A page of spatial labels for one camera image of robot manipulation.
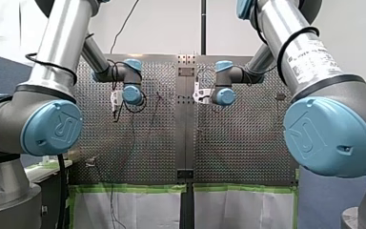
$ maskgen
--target silver metal arm segment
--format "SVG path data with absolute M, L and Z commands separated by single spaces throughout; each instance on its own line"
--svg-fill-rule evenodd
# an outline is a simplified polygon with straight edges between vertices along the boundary
M 274 58 L 294 95 L 284 126 L 287 146 L 298 163 L 323 176 L 360 177 L 366 175 L 366 83 L 339 68 L 318 29 L 311 27 L 320 5 L 315 0 L 299 5 L 292 0 L 238 0 L 238 16 L 253 20 L 267 43 L 246 71 L 267 69 Z M 234 73 L 234 66 L 217 64 L 216 80 L 233 78 Z M 215 90 L 214 103 L 232 101 L 230 85 L 223 86 Z
M 301 13 L 306 18 L 304 20 L 307 20 L 309 23 L 312 23 L 316 19 L 321 3 L 322 3 L 321 0 L 292 2 L 292 4 L 295 4 L 300 8 Z M 248 9 L 244 11 L 247 11 L 248 13 L 239 12 L 238 16 L 241 19 L 251 20 L 252 25 L 254 26 L 255 29 L 257 29 L 254 18 L 255 17 L 254 4 L 249 5 Z M 269 71 L 274 62 L 275 57 L 272 54 L 271 48 L 266 44 L 263 44 L 260 47 L 260 49 L 254 55 L 252 60 L 248 64 L 246 64 L 243 68 L 241 68 L 240 71 L 239 70 L 234 71 L 234 69 L 238 69 L 237 67 L 225 68 L 225 69 L 223 68 L 221 70 L 218 67 L 220 62 L 218 62 L 216 64 L 216 85 L 215 90 L 213 90 L 212 94 L 212 102 L 221 106 L 232 105 L 235 101 L 235 93 L 231 89 L 232 83 L 252 83 L 252 84 L 262 83 L 265 73 Z
M 29 80 L 11 100 L 0 97 L 0 228 L 41 226 L 41 189 L 29 183 L 19 154 L 63 154 L 79 137 L 82 115 L 71 72 L 98 6 L 95 0 L 55 1 Z

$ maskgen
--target white wall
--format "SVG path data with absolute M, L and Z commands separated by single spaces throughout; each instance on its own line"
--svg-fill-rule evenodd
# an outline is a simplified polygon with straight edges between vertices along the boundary
M 152 0 L 138 4 L 116 52 L 200 52 L 200 0 Z M 103 5 L 91 21 L 99 46 L 108 52 L 133 1 Z M 234 0 L 209 0 L 207 54 L 253 55 L 261 42 L 248 21 L 239 20 Z M 366 80 L 366 1 L 324 0 L 315 23 L 321 38 L 346 73 Z
M 100 49 L 108 53 L 135 0 L 103 4 L 90 24 Z M 200 1 L 141 0 L 117 39 L 117 53 L 194 53 L 200 50 Z
M 324 0 L 314 25 L 342 70 L 366 80 L 366 1 Z
M 134 0 L 111 0 L 91 20 L 90 31 L 109 52 Z M 207 54 L 253 55 L 260 46 L 235 0 L 208 0 Z M 200 0 L 141 0 L 117 40 L 117 53 L 200 53 Z M 47 19 L 34 0 L 0 0 L 0 56 L 25 63 L 37 52 Z M 341 68 L 366 79 L 366 1 L 324 0 L 315 25 Z

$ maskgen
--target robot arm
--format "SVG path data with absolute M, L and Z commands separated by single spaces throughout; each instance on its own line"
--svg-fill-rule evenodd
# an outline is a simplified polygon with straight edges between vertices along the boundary
M 301 10 L 292 0 L 238 1 L 239 17 L 251 19 L 255 25 L 256 13 L 256 28 L 263 32 L 269 48 L 263 45 L 250 63 L 268 66 L 270 53 L 294 96 L 285 115 L 284 135 L 299 164 L 323 176 L 364 176 L 366 83 L 362 77 L 338 67 L 320 41 L 318 30 L 311 27 L 321 1 L 299 4 Z M 217 72 L 217 80 L 223 73 L 232 77 L 234 67 Z

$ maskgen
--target pegboard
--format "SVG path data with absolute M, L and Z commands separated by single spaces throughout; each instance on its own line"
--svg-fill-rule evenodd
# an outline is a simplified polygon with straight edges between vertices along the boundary
M 213 87 L 214 63 L 221 59 L 197 58 L 200 88 Z M 248 61 L 237 57 L 234 63 Z M 291 95 L 276 70 L 262 84 L 234 84 L 233 90 L 233 106 L 196 104 L 194 182 L 296 185 L 297 164 L 287 150 L 282 125 Z
M 112 84 L 94 82 L 81 61 L 75 96 L 84 129 L 70 183 L 170 184 L 178 181 L 177 170 L 193 169 L 193 182 L 296 185 L 297 164 L 287 151 L 282 126 L 291 96 L 275 71 L 263 84 L 234 85 L 236 102 L 221 110 L 193 103 L 193 81 L 198 77 L 202 88 L 211 88 L 216 61 L 244 65 L 250 57 L 191 55 L 190 64 L 188 55 L 134 58 L 143 63 L 148 105 L 139 114 L 124 109 L 117 123 L 112 119 Z M 179 74 L 182 65 L 199 74 Z M 283 100 L 276 99 L 282 95 Z M 97 166 L 87 167 L 85 161 L 93 157 Z
M 78 162 L 71 169 L 73 184 L 118 182 L 163 184 L 175 179 L 175 56 L 141 56 L 142 90 L 147 106 L 139 114 L 122 110 L 114 122 L 112 83 L 96 83 L 85 61 L 78 67 L 75 90 L 84 126 L 78 143 Z M 112 55 L 113 61 L 130 56 Z M 95 158 L 96 166 L 85 161 Z

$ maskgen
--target black cable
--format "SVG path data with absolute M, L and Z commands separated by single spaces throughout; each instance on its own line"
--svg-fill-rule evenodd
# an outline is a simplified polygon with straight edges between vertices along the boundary
M 302 28 L 301 30 L 294 32 L 287 39 L 287 41 L 284 42 L 283 46 L 280 49 L 280 52 L 278 53 L 278 58 L 277 58 L 278 76 L 280 76 L 280 79 L 284 83 L 285 86 L 287 86 L 287 82 L 285 81 L 284 74 L 283 74 L 282 67 L 281 67 L 281 63 L 282 63 L 282 60 L 283 60 L 283 57 L 284 57 L 284 53 L 287 50 L 288 46 L 291 44 L 291 42 L 293 42 L 295 39 L 297 39 L 299 37 L 299 35 L 304 34 L 304 33 L 308 33 L 308 32 L 314 32 L 317 36 L 319 36 L 319 30 L 315 27 Z
M 304 3 L 305 3 L 305 0 L 300 0 L 299 1 L 299 6 L 298 8 L 301 10 L 302 7 L 304 6 Z M 266 44 L 266 45 L 269 45 L 267 43 L 267 40 L 266 38 L 264 38 L 264 36 L 262 35 L 262 31 L 261 31 L 261 28 L 258 24 L 258 13 L 259 13 L 259 8 L 258 8 L 258 0 L 254 0 L 254 23 L 255 23 L 255 29 L 257 31 L 257 35 L 258 37 L 260 38 L 260 40 Z
M 29 54 L 25 55 L 25 57 L 29 61 L 32 61 L 32 62 L 34 62 L 36 64 L 43 65 L 43 66 L 50 66 L 50 67 L 53 67 L 53 68 L 56 68 L 56 69 L 60 69 L 62 71 L 65 71 L 67 73 L 70 73 L 72 75 L 72 77 L 73 77 L 73 85 L 76 84 L 76 82 L 78 81 L 78 75 L 76 75 L 76 73 L 74 71 L 72 71 L 71 69 L 68 69 L 68 68 L 65 68 L 65 67 L 56 65 L 56 64 L 52 64 L 50 62 L 44 62 L 44 61 L 40 61 L 40 60 L 37 60 L 35 58 L 32 58 L 32 56 L 36 56 L 36 55 L 37 55 L 37 52 L 35 52 L 35 53 L 29 53 Z
M 124 30 L 124 27 L 126 26 L 127 22 L 130 19 L 130 16 L 132 15 L 133 10 L 135 9 L 136 5 L 138 4 L 139 0 L 136 0 L 135 3 L 132 6 L 132 9 L 129 13 L 129 15 L 127 16 L 126 20 L 123 23 L 123 26 L 121 27 L 120 31 L 117 33 L 117 35 L 114 38 L 114 41 L 112 42 L 112 48 L 110 49 L 110 54 L 112 54 L 112 50 L 114 49 L 115 46 L 115 42 L 117 42 L 117 37 L 121 34 L 121 32 Z
M 65 210 L 67 203 L 67 174 L 65 171 L 65 162 L 62 155 L 58 155 L 58 164 L 59 164 L 59 174 L 61 178 L 61 186 L 60 186 L 60 202 L 59 202 L 59 215 L 57 221 L 57 229 L 64 228 L 65 221 Z
M 141 106 L 136 106 L 136 107 L 140 107 L 141 109 L 139 109 L 138 111 L 133 111 L 131 108 L 129 108 L 129 106 L 127 106 L 127 103 L 125 103 L 124 101 L 123 101 L 123 103 L 124 103 L 124 106 L 126 107 L 126 109 L 127 109 L 127 111 L 129 111 L 130 113 L 133 113 L 133 114 L 138 114 L 138 113 L 141 113 L 142 111 L 144 111 L 145 110 L 145 108 L 147 107 L 147 103 L 148 103 L 148 98 L 147 98 L 147 96 L 143 93 L 143 92 L 141 92 L 142 93 L 142 95 L 144 96 L 144 104 L 142 104 Z
M 259 36 L 260 40 L 263 41 L 264 44 L 268 45 L 266 39 L 261 34 L 261 29 L 258 24 L 258 13 L 259 13 L 258 0 L 254 0 L 254 23 L 255 23 L 257 35 Z
M 97 161 L 95 162 L 95 166 L 96 168 L 96 171 L 97 171 L 97 174 L 99 175 L 99 179 L 100 179 L 100 182 L 105 184 L 106 183 L 106 180 L 103 178 L 102 176 L 102 172 L 100 171 L 100 168 L 99 168 L 99 165 L 97 164 Z M 117 222 L 119 225 L 121 225 L 124 229 L 127 229 L 126 226 L 120 221 L 117 219 L 117 217 L 115 216 L 114 214 L 114 208 L 113 208 L 113 204 L 112 204 L 112 196 L 113 196 L 113 185 L 112 184 L 112 188 L 111 188 L 111 203 L 110 203 L 110 211 L 112 213 L 112 228 L 115 229 L 115 224 L 114 222 Z
M 89 33 L 86 37 L 85 40 L 87 40 L 88 38 L 90 38 L 91 36 L 94 36 L 94 33 Z
M 114 118 L 114 121 L 113 122 L 118 122 L 118 120 L 120 120 L 121 111 L 123 110 L 123 107 L 124 107 L 124 101 L 121 103 L 120 109 L 118 109 L 117 111 L 114 111 L 112 113 L 112 117 Z

